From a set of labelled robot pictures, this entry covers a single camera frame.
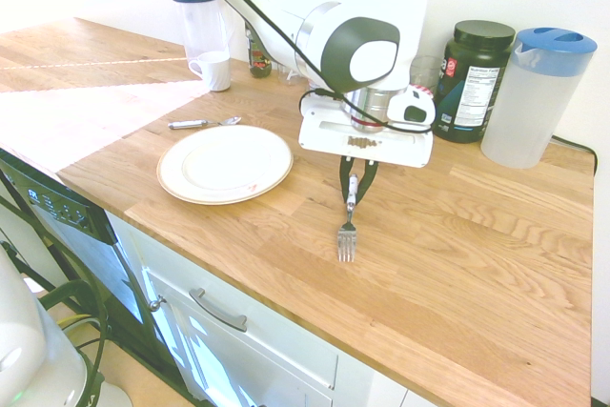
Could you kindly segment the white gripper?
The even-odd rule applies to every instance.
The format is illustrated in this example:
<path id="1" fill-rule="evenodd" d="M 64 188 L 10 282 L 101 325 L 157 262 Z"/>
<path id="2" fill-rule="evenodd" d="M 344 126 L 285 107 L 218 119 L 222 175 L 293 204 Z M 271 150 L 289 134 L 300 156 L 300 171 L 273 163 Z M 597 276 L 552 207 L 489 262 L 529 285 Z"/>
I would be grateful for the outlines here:
<path id="1" fill-rule="evenodd" d="M 345 100 L 313 93 L 304 96 L 300 111 L 300 146 L 342 155 L 339 180 L 344 202 L 353 158 L 366 159 L 356 204 L 373 184 L 378 162 L 421 168 L 429 161 L 435 104 L 426 90 L 356 90 Z"/>

